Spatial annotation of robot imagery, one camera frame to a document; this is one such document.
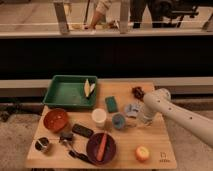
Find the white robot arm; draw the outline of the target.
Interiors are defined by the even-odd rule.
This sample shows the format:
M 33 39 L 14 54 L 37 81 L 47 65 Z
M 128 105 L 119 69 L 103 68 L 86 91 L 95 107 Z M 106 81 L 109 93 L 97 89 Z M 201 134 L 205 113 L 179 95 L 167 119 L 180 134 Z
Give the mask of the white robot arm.
M 213 148 L 213 120 L 174 105 L 167 89 L 161 88 L 146 93 L 142 111 L 138 116 L 144 124 L 150 124 L 157 113 L 172 119 Z

